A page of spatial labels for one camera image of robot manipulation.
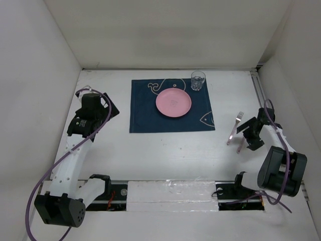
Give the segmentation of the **pink plastic knife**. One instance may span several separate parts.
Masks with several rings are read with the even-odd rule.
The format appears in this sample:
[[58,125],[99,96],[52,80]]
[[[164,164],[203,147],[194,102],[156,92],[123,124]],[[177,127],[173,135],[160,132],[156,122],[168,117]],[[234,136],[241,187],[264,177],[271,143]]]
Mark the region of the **pink plastic knife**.
[[243,137],[242,140],[241,140],[241,143],[239,144],[239,146],[237,148],[237,154],[239,154],[240,151],[242,150],[244,142],[245,142],[245,138]]

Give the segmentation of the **blue whale placemat cloth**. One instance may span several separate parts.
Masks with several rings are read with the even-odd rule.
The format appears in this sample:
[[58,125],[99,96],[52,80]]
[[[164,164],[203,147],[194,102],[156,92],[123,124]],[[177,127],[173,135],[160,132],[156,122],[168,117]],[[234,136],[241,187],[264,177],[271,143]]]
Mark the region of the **blue whale placemat cloth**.
[[[191,109],[181,117],[168,117],[156,107],[163,90],[178,88],[191,98]],[[207,83],[199,91],[191,89],[189,78],[142,79],[131,82],[130,133],[175,133],[214,131],[215,124]]]

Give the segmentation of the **pink plastic plate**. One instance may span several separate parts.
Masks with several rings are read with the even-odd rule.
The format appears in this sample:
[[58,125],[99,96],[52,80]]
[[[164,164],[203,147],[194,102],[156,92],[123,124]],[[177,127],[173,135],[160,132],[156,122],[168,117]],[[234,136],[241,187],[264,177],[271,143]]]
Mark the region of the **pink plastic plate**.
[[155,104],[161,114],[177,118],[189,112],[192,100],[184,90],[168,88],[158,94]]

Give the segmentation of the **clear plastic cup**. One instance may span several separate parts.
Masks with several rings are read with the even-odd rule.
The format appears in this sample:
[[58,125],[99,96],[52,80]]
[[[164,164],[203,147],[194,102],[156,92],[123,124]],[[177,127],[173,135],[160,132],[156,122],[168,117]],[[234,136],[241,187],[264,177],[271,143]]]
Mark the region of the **clear plastic cup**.
[[191,89],[195,91],[201,90],[205,80],[206,80],[206,75],[204,72],[194,71],[191,74]]

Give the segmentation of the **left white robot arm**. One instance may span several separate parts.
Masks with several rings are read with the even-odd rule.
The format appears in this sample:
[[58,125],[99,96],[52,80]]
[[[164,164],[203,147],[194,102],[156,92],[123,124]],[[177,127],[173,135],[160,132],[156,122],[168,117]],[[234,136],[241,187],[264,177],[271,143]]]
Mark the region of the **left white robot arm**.
[[119,110],[106,93],[84,88],[76,96],[81,108],[68,126],[64,158],[57,163],[49,189],[44,195],[38,194],[34,201],[45,224],[79,227],[86,208],[97,197],[112,196],[108,175],[93,174],[82,187],[78,186],[78,178],[96,134]]

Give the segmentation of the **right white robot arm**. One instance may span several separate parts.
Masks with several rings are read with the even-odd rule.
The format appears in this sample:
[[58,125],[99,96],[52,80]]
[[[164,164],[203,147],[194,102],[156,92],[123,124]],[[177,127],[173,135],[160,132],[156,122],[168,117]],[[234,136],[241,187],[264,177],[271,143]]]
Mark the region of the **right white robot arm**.
[[258,187],[294,197],[303,179],[307,156],[290,146],[282,126],[274,121],[274,109],[262,107],[256,117],[237,127],[236,133],[243,134],[249,150],[267,149],[257,174]]

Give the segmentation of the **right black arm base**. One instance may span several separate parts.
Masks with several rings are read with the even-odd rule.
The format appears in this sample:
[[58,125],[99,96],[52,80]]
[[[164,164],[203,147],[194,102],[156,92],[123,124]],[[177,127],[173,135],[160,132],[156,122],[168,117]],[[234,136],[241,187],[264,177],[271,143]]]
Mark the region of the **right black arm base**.
[[237,174],[234,181],[215,182],[216,190],[211,196],[217,198],[219,211],[265,210],[262,197],[242,185],[244,174]]

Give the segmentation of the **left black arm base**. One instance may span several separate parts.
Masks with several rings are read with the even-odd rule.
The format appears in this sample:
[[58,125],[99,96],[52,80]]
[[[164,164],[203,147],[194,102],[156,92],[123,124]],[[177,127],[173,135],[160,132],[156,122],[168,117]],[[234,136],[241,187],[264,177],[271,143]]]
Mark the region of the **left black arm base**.
[[86,211],[126,211],[128,181],[111,181],[108,195],[98,196]]

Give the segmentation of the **pink plastic fork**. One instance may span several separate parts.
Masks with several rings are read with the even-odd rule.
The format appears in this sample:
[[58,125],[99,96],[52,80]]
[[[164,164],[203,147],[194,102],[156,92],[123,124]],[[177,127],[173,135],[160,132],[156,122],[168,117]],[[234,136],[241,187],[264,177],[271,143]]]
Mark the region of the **pink plastic fork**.
[[234,126],[233,126],[233,129],[232,129],[230,135],[229,135],[229,138],[228,138],[228,141],[227,141],[226,145],[230,145],[230,143],[231,143],[231,141],[232,141],[232,139],[233,139],[233,136],[234,136],[234,134],[235,134],[235,132],[236,132],[237,126],[238,126],[239,123],[241,122],[243,115],[244,115],[244,112],[242,112],[242,111],[240,111],[240,112],[237,114],[236,119],[235,119],[235,124],[234,124]]

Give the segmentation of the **aluminium side rail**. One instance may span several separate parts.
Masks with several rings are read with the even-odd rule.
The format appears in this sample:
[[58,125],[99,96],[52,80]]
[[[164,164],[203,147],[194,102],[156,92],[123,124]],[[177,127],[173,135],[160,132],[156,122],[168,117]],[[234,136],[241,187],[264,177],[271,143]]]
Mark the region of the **aluminium side rail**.
[[307,156],[291,147],[281,125],[275,122],[275,110],[270,99],[263,102],[260,139],[267,147],[267,156],[258,171],[260,195],[271,205],[280,203],[282,196],[294,197],[299,192],[307,165]]

